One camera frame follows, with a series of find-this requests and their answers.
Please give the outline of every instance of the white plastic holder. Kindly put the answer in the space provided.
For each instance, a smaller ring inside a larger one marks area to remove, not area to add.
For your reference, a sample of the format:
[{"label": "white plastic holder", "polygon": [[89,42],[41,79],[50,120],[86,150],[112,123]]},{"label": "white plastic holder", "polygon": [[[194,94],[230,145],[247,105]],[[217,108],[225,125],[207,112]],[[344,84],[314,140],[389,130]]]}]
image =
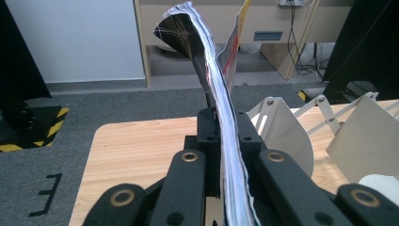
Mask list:
[{"label": "white plastic holder", "polygon": [[268,149],[288,153],[311,177],[313,148],[308,133],[280,97],[267,97],[248,113]]},{"label": "white plastic holder", "polygon": [[[346,179],[369,186],[399,205],[399,101],[382,108],[376,103],[377,95],[366,93],[337,113],[320,95],[294,114],[299,117],[319,105],[325,120],[308,134],[328,124],[335,137],[326,151]],[[353,108],[347,120],[338,123]]]}]

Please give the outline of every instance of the wall outlet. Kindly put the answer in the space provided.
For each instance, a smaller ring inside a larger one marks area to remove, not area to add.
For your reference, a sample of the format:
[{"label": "wall outlet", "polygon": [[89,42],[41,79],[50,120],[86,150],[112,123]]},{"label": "wall outlet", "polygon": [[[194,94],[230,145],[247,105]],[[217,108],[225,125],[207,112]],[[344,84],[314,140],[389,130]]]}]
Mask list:
[{"label": "wall outlet", "polygon": [[279,0],[279,5],[283,7],[290,7],[294,4],[296,7],[306,6],[306,0]]}]

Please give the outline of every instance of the yellow black hazard tape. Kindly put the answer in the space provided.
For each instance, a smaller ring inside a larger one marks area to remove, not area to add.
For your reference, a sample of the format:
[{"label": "yellow black hazard tape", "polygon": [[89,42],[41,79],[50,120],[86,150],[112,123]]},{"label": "yellow black hazard tape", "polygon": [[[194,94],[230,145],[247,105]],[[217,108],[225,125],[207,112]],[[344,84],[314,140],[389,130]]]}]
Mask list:
[{"label": "yellow black hazard tape", "polygon": [[300,97],[300,99],[302,99],[302,101],[306,101],[306,93],[302,90],[298,93],[298,96]]},{"label": "yellow black hazard tape", "polygon": [[65,120],[65,116],[67,115],[68,111],[69,111],[68,108],[61,108],[61,110],[59,110],[58,115],[54,119],[52,127],[50,128],[50,131],[45,139],[36,140],[30,143],[0,145],[0,152],[13,152],[13,151],[20,151],[23,149],[50,147],[53,144],[53,140],[56,137],[56,133],[61,128],[62,122]]}]

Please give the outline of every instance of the book pages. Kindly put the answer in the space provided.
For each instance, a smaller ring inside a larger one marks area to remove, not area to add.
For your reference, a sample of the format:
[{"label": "book pages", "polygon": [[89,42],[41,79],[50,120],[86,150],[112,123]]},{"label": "book pages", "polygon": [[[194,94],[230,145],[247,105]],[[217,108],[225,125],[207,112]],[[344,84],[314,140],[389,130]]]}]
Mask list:
[{"label": "book pages", "polygon": [[165,19],[154,30],[155,36],[193,61],[205,92],[209,90],[214,98],[220,124],[223,198],[229,225],[259,225],[250,201],[247,169],[241,157],[235,113],[224,77],[224,73],[228,73],[226,79],[232,85],[239,34],[249,2],[246,1],[237,16],[229,42],[219,55],[223,69],[216,57],[212,33],[191,2],[165,12]]}]

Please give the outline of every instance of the metal bracket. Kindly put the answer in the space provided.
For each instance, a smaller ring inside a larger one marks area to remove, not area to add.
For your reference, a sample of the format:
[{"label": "metal bracket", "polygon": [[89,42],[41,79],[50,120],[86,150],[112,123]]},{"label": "metal bracket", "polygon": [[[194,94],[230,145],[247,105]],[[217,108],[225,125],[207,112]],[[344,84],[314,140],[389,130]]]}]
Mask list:
[{"label": "metal bracket", "polygon": [[341,129],[340,124],[338,123],[338,118],[341,117],[344,113],[348,112],[350,109],[355,108],[358,103],[361,101],[362,98],[370,98],[373,101],[376,102],[376,96],[378,95],[378,92],[368,92],[364,94],[363,96],[359,97],[357,100],[352,102],[351,104],[347,105],[337,113],[334,113],[331,105],[329,104],[327,98],[325,95],[319,95],[313,100],[309,101],[307,104],[303,105],[301,108],[299,108],[294,115],[298,118],[301,115],[303,115],[305,112],[309,111],[312,107],[314,106],[319,106],[320,111],[322,112],[325,120],[321,121],[312,129],[308,130],[308,134],[311,135],[314,132],[318,131],[319,129],[323,128],[325,125],[328,124],[329,128],[331,129],[332,133],[336,135],[338,131]]}]

